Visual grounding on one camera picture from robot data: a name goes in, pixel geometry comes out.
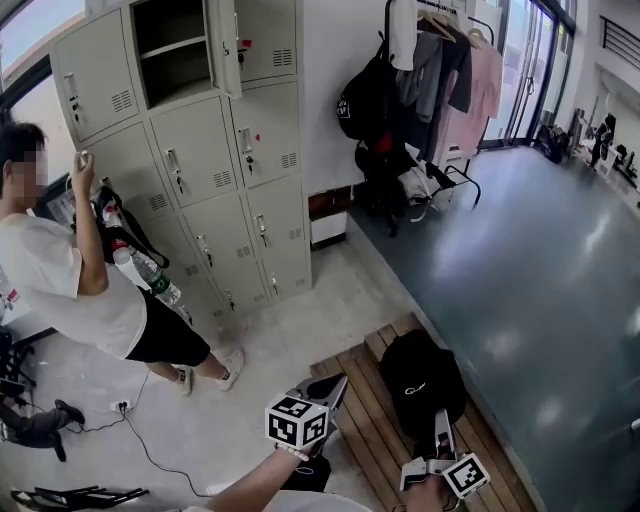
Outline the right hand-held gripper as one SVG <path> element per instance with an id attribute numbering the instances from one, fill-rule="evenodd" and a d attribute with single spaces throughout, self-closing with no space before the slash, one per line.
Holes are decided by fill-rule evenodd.
<path id="1" fill-rule="evenodd" d="M 465 454 L 457 460 L 451 423 L 445 409 L 440 409 L 435 415 L 434 442 L 438 459 L 418 457 L 403 465 L 399 484 L 401 492 L 432 475 L 444 478 L 457 498 L 467 498 L 490 482 L 488 471 L 474 453 Z"/>

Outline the black garment with white logo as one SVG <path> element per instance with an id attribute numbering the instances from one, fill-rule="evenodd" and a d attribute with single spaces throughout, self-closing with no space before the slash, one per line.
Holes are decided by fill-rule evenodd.
<path id="1" fill-rule="evenodd" d="M 379 362 L 380 374 L 403 433 L 414 441 L 434 437 L 436 414 L 454 423 L 465 412 L 467 392 L 454 354 L 424 330 L 394 338 Z"/>

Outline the clothes rack with garments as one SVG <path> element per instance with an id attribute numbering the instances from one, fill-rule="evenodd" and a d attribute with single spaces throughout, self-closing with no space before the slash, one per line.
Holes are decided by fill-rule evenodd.
<path id="1" fill-rule="evenodd" d="M 388 96 L 388 111 L 387 111 L 387 131 L 389 131 L 392 135 L 393 146 L 404 146 L 405 149 L 409 152 L 411 157 L 415 160 L 415 164 L 413 167 L 422 168 L 428 177 L 434 177 L 440 183 L 442 189 L 439 191 L 443 191 L 445 189 L 456 187 L 456 182 L 453 181 L 450 177 L 451 173 L 454 172 L 454 167 L 449 166 L 446 168 L 440 168 L 439 164 L 435 164 L 431 161 L 424 161 L 420 158 L 419 153 L 423 146 L 423 140 L 426 135 L 426 131 L 428 128 L 428 123 L 423 123 L 418 119 L 416 115 L 415 108 L 413 106 L 403 107 L 398 101 L 398 93 L 396 88 L 396 77 L 397 73 L 400 70 L 394 68 L 391 64 L 391 60 L 393 57 L 389 54 L 389 9 L 392 0 L 387 0 L 385 6 L 385 21 L 384 21 L 384 29 L 381 32 L 388 43 L 387 50 L 387 58 L 392 67 L 391 75 L 390 75 L 390 85 L 391 88 L 389 90 Z M 434 12 L 433 4 L 426 3 L 426 0 L 416 0 L 417 6 L 422 3 L 425 3 L 424 10 Z M 456 28 L 460 32 L 464 33 L 467 36 L 467 33 L 462 31 L 457 24 L 455 11 L 451 11 L 449 14 L 439 14 L 440 16 L 445 16 L 447 18 L 448 25 L 446 28 Z M 440 34 L 425 20 L 417 19 L 417 36 L 421 32 L 431 32 L 440 36 Z M 397 233 L 397 228 L 393 231 L 389 230 L 389 234 L 391 236 L 395 236 Z"/>

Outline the person's left forearm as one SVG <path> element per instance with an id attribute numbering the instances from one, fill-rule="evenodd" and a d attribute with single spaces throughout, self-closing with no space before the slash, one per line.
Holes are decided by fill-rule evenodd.
<path id="1" fill-rule="evenodd" d="M 244 477 L 213 496 L 211 512 L 262 512 L 303 459 L 278 448 Z"/>

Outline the wooden slatted step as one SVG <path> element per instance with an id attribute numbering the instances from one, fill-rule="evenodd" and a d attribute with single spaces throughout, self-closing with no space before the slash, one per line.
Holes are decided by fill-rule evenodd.
<path id="1" fill-rule="evenodd" d="M 408 313 L 364 341 L 310 367 L 314 377 L 345 374 L 349 387 L 336 416 L 338 429 L 385 512 L 400 512 L 401 467 L 414 442 L 401 432 L 378 363 L 394 339 L 424 326 Z M 490 482 L 467 498 L 456 512 L 538 512 L 525 483 L 472 399 L 454 427 L 455 446 L 472 451 L 489 471 Z"/>

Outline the person's leg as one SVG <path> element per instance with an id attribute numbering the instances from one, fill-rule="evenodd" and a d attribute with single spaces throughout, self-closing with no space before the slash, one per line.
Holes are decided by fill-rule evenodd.
<path id="1" fill-rule="evenodd" d="M 329 460 L 324 455 L 317 455 L 309 461 L 301 462 L 281 486 L 281 490 L 322 493 L 330 475 Z"/>

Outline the clear plastic water bottle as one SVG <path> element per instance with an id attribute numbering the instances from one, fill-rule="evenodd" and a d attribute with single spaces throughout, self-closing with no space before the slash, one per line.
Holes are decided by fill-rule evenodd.
<path id="1" fill-rule="evenodd" d="M 119 267 L 131 264 L 151 294 L 193 326 L 192 315 L 184 304 L 180 289 L 164 273 L 158 263 L 141 250 L 119 239 L 112 243 L 112 256 L 114 263 Z"/>

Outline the grey metal locker cabinet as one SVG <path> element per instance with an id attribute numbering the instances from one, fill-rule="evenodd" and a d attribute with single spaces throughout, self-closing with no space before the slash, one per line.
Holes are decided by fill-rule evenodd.
<path id="1" fill-rule="evenodd" d="M 234 0 L 242 97 L 212 86 L 203 0 L 120 0 L 49 50 L 74 146 L 170 260 L 197 329 L 306 291 L 296 0 Z"/>

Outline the black backpack with white print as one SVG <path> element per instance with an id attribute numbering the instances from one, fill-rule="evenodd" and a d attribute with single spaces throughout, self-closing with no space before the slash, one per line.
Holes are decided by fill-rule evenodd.
<path id="1" fill-rule="evenodd" d="M 363 70 L 346 85 L 336 115 L 343 133 L 350 139 L 375 144 L 387 130 L 388 96 L 392 67 L 387 58 L 388 43 L 382 42 Z"/>

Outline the pink hanging garment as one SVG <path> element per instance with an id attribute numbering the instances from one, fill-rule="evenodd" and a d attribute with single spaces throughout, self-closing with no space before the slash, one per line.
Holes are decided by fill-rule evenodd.
<path id="1" fill-rule="evenodd" d="M 440 164 L 451 146 L 464 158 L 472 157 L 490 118 L 499 113 L 502 86 L 502 56 L 488 42 L 473 36 L 471 48 L 470 105 L 466 112 L 448 104 L 441 110 L 438 138 L 432 162 Z"/>

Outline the light grey hanging garment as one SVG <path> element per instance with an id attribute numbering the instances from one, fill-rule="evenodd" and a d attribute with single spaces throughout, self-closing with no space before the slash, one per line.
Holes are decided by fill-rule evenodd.
<path id="1" fill-rule="evenodd" d="M 413 106 L 423 123 L 432 120 L 442 66 L 442 38 L 431 32 L 417 36 L 413 69 L 399 71 L 396 77 L 398 101 L 403 107 Z"/>

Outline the open grey locker door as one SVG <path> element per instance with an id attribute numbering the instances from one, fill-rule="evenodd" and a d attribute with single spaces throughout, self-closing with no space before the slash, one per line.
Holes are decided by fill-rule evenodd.
<path id="1" fill-rule="evenodd" d="M 232 99 L 242 97 L 238 26 L 234 0 L 203 0 L 212 86 Z"/>

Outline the glass sliding door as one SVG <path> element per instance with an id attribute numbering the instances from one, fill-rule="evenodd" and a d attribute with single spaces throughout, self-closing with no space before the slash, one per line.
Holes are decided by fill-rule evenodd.
<path id="1" fill-rule="evenodd" d="M 556 121 L 574 43 L 577 0 L 497 0 L 501 28 L 503 103 L 495 122 L 505 146 L 530 144 Z"/>

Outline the black metal railing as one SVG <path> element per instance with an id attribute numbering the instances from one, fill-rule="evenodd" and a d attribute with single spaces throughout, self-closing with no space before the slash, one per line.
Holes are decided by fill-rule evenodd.
<path id="1" fill-rule="evenodd" d="M 640 38 L 605 16 L 600 20 L 601 46 L 640 71 Z"/>

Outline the white wall box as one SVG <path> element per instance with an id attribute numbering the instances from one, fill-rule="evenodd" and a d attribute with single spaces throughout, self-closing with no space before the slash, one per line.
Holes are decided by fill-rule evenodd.
<path id="1" fill-rule="evenodd" d="M 311 248 L 320 250 L 346 239 L 347 213 L 335 213 L 311 222 Z"/>

